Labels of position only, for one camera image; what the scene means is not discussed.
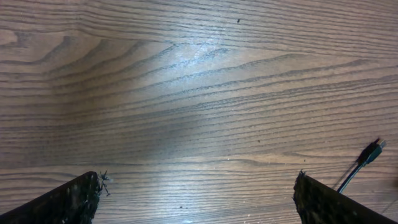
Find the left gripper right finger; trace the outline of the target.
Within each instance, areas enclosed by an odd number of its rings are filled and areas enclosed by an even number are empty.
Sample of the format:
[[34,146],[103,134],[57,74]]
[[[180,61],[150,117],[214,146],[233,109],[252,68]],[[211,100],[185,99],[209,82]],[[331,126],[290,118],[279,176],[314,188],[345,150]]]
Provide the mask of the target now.
[[299,172],[293,200],[303,224],[397,224]]

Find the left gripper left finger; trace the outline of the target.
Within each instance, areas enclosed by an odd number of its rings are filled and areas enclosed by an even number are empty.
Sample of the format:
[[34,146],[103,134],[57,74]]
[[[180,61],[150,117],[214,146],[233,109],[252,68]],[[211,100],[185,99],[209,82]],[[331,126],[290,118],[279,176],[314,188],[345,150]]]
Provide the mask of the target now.
[[2,224],[92,224],[107,173],[86,172],[1,215]]

